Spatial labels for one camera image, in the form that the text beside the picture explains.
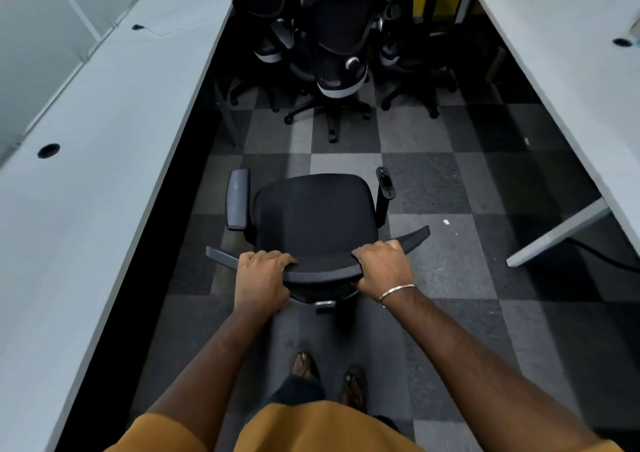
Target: black office chair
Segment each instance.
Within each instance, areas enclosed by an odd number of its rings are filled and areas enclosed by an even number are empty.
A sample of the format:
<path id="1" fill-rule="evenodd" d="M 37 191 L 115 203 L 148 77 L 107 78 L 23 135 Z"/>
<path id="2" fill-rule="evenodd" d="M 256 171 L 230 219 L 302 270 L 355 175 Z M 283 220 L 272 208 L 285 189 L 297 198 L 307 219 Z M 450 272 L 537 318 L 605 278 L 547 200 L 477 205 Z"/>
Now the black office chair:
<path id="1" fill-rule="evenodd" d="M 271 23 L 281 18 L 286 0 L 233 0 L 234 10 L 239 17 L 241 34 L 246 37 L 258 63 L 250 63 L 244 67 L 245 80 L 229 92 L 231 105 L 238 104 L 238 97 L 247 90 L 261 86 L 267 93 L 269 104 L 274 112 L 279 109 L 275 104 L 275 96 L 271 79 L 275 76 L 273 65 L 282 60 L 282 47 L 273 35 Z"/>
<path id="2" fill-rule="evenodd" d="M 284 121 L 292 124 L 296 114 L 324 107 L 329 142 L 336 142 L 333 119 L 340 107 L 362 111 L 365 120 L 371 118 L 371 106 L 358 100 L 355 93 L 367 77 L 367 36 L 386 0 L 300 0 L 300 4 L 300 20 L 296 20 L 293 33 L 279 22 L 272 28 L 287 50 L 291 71 L 316 95 L 289 112 Z"/>
<path id="3" fill-rule="evenodd" d="M 425 0 L 423 21 L 413 23 L 413 0 L 390 0 L 383 16 L 380 70 L 376 81 L 400 76 L 403 81 L 386 95 L 380 106 L 389 110 L 394 98 L 402 93 L 416 96 L 436 119 L 438 98 L 435 83 L 444 84 L 450 92 L 458 89 L 449 68 L 448 56 L 452 39 L 446 34 L 432 36 L 433 13 L 437 0 Z M 432 70 L 444 68 L 434 73 Z"/>
<path id="4" fill-rule="evenodd" d="M 288 252 L 298 261 L 284 271 L 292 298 L 330 312 L 355 294 L 351 285 L 362 268 L 351 251 L 378 241 L 396 191 L 387 170 L 379 167 L 378 202 L 367 183 L 352 174 L 314 174 L 277 181 L 261 188 L 250 212 L 250 173 L 237 169 L 227 185 L 227 228 L 243 231 L 256 250 Z M 405 253 L 429 236 L 429 227 L 398 239 Z M 207 247 L 207 255 L 237 269 L 239 254 Z"/>

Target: desk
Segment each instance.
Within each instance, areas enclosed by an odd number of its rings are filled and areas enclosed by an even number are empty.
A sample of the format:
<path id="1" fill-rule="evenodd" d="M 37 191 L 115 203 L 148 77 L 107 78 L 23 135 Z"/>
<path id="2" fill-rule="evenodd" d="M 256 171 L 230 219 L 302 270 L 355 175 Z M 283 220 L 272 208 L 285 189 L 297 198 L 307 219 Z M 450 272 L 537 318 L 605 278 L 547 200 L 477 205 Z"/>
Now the desk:
<path id="1" fill-rule="evenodd" d="M 610 211 L 640 253 L 640 0 L 479 0 L 602 198 L 507 260 L 520 265 Z M 464 15 L 460 9 L 458 21 Z"/>
<path id="2" fill-rule="evenodd" d="M 140 0 L 0 171 L 0 450 L 55 448 L 231 0 L 162 39 L 131 20 L 197 1 Z"/>

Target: silver bangle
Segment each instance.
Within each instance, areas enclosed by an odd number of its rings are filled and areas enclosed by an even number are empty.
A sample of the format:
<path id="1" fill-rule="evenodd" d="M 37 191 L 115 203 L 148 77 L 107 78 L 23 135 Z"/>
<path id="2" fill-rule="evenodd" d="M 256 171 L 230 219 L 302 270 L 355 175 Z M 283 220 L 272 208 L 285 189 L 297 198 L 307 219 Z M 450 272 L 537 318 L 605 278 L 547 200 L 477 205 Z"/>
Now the silver bangle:
<path id="1" fill-rule="evenodd" d="M 405 287 L 415 287 L 415 288 L 418 288 L 418 287 L 416 287 L 416 285 L 415 285 L 415 284 L 399 285 L 398 287 L 394 287 L 394 288 L 392 288 L 392 289 L 389 289 L 389 290 L 388 290 L 388 291 L 386 291 L 384 294 L 382 294 L 382 295 L 380 296 L 380 298 L 378 299 L 378 303 L 379 303 L 382 307 L 384 307 L 385 309 L 387 309 L 387 308 L 385 307 L 385 305 L 382 303 L 382 299 L 384 299 L 387 295 L 389 295 L 389 294 L 391 294 L 391 293 L 394 293 L 396 290 L 404 289 Z"/>

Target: dark pants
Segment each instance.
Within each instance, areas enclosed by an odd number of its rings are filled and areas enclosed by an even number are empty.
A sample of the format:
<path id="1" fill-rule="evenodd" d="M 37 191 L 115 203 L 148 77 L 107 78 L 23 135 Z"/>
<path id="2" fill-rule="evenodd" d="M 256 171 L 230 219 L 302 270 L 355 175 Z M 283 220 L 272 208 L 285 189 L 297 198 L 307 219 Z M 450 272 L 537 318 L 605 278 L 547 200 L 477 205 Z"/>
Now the dark pants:
<path id="1" fill-rule="evenodd" d="M 256 413 L 270 403 L 281 403 L 283 405 L 293 406 L 322 400 L 326 400 L 326 394 L 324 393 L 324 386 L 322 386 L 320 380 L 315 377 L 306 379 L 300 376 L 289 375 L 284 379 L 280 388 L 247 417 L 246 422 L 249 422 Z M 391 418 L 382 415 L 375 415 L 374 418 L 377 418 L 380 422 L 391 427 L 396 432 L 400 432 Z"/>

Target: checkered carpet floor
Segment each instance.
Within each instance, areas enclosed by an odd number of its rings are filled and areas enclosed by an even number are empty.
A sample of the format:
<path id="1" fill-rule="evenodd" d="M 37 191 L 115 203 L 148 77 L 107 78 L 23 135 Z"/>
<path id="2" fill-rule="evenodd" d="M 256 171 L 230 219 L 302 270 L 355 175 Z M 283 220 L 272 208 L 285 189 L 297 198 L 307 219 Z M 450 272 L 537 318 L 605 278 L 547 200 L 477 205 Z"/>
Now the checkered carpet floor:
<path id="1" fill-rule="evenodd" d="M 551 116 L 530 87 L 478 94 L 438 92 L 438 119 L 412 96 L 391 110 L 380 101 L 391 85 L 364 84 L 370 121 L 347 111 L 340 140 L 327 141 L 324 114 L 292 126 L 286 109 L 303 99 L 279 89 L 274 114 L 253 89 L 234 107 L 243 147 L 220 127 L 193 206 L 179 261 L 140 380 L 132 416 L 171 383 L 232 309 L 234 275 L 204 256 L 205 245 L 247 248 L 224 226 L 228 174 L 252 170 L 252 190 L 292 176 L 352 173 L 369 183 L 390 171 L 397 197 L 383 238 L 431 227 L 410 256 L 420 290 L 480 341 L 588 425 L 624 444 L 640 430 L 640 280 L 562 243 L 522 268 L 505 259 L 599 198 Z M 615 220 L 577 235 L 610 256 L 636 256 Z M 387 311 L 358 303 L 350 335 L 332 317 L 291 302 L 265 330 L 237 380 L 218 450 L 231 450 L 244 416 L 274 391 L 301 343 L 315 356 L 329 397 L 352 363 L 362 365 L 370 412 L 389 416 L 429 451 L 479 451 L 434 368 Z"/>

